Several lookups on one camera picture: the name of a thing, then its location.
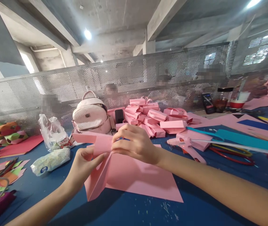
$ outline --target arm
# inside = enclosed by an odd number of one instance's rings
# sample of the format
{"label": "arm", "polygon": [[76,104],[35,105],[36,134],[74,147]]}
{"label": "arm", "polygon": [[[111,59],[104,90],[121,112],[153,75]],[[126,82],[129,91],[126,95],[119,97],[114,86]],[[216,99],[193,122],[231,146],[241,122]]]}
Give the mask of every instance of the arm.
{"label": "arm", "polygon": [[155,147],[146,132],[125,125],[113,137],[112,150],[157,165],[196,185],[258,225],[268,225],[268,190],[213,167]]}
{"label": "arm", "polygon": [[94,148],[80,148],[76,152],[70,172],[62,185],[9,222],[7,226],[46,225],[82,188],[92,170],[109,156],[108,153],[104,153],[91,160],[93,150]]}

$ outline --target blue table surface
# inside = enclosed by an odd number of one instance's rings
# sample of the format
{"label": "blue table surface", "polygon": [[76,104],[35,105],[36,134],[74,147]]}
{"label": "blue table surface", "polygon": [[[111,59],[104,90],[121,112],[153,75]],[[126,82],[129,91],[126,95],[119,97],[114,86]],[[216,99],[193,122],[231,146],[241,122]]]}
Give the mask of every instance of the blue table surface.
{"label": "blue table surface", "polygon": [[[265,117],[268,117],[268,107],[260,110],[266,112]],[[213,126],[200,130],[214,132],[209,129],[217,130],[219,128],[228,129],[224,126]],[[176,148],[171,150],[166,144],[166,141],[173,137],[157,138],[153,139],[152,142],[161,144],[164,149],[184,156],[181,151]],[[32,173],[30,165],[37,158],[48,154],[44,143],[41,143],[26,155],[19,156],[19,160],[30,159],[30,161],[25,166],[27,170],[24,175],[9,186],[9,191],[17,190],[17,198],[1,215],[0,225],[8,223],[59,187],[68,175],[75,152],[78,148],[85,146],[80,145],[71,149],[70,161],[53,172],[47,172],[40,177]],[[256,167],[229,161],[210,150],[198,152],[209,166],[268,189],[268,159],[266,155],[262,153],[253,155]],[[0,163],[12,159],[0,159]],[[109,188],[105,188],[96,200],[87,202],[85,188],[83,187],[50,221],[49,225],[255,225],[191,183],[175,175],[174,178],[184,203]]]}

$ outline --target red ring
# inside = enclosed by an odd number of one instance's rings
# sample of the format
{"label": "red ring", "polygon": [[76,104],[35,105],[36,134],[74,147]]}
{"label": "red ring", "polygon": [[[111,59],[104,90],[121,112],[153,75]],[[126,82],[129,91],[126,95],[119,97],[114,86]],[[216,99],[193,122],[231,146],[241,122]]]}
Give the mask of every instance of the red ring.
{"label": "red ring", "polygon": [[[253,161],[253,159],[250,158],[250,157],[247,157],[245,155],[241,155],[239,153],[235,153],[235,152],[231,152],[231,151],[227,151],[227,150],[223,150],[223,149],[218,149],[218,148],[214,148],[214,147],[210,147],[209,149],[212,150],[213,152],[219,154],[220,156],[223,156],[224,158],[227,158],[230,161],[233,161],[233,162],[236,162],[236,163],[240,163],[240,164],[243,164],[243,165],[250,165],[250,166],[255,165],[255,162]],[[240,161],[240,160],[236,160],[236,159],[230,158],[227,155],[222,154],[221,152],[242,157],[242,158],[244,158],[244,159],[246,159],[246,160],[248,160],[250,162],[243,162],[243,161]]]}

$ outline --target black phone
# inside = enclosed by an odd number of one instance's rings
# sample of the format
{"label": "black phone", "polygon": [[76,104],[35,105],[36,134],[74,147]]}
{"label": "black phone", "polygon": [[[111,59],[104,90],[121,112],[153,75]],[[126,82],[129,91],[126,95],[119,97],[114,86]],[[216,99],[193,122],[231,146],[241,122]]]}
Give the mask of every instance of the black phone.
{"label": "black phone", "polygon": [[213,106],[212,98],[209,93],[202,94],[202,102],[203,102],[203,107],[205,109],[206,114],[212,114],[215,113],[215,108]]}
{"label": "black phone", "polygon": [[116,120],[116,124],[123,123],[124,116],[123,116],[122,109],[115,110],[115,120]]}

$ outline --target white plastic bag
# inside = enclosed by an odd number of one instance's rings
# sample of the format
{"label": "white plastic bag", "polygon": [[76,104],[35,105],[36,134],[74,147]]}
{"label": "white plastic bag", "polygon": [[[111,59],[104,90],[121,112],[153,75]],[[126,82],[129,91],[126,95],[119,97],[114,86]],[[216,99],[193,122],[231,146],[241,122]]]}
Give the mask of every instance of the white plastic bag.
{"label": "white plastic bag", "polygon": [[41,176],[46,171],[52,171],[69,160],[69,148],[57,149],[43,157],[38,158],[30,167],[35,175]]}
{"label": "white plastic bag", "polygon": [[49,152],[61,148],[73,148],[73,145],[56,117],[49,119],[50,126],[47,126],[46,115],[40,114],[39,125],[46,148]]}

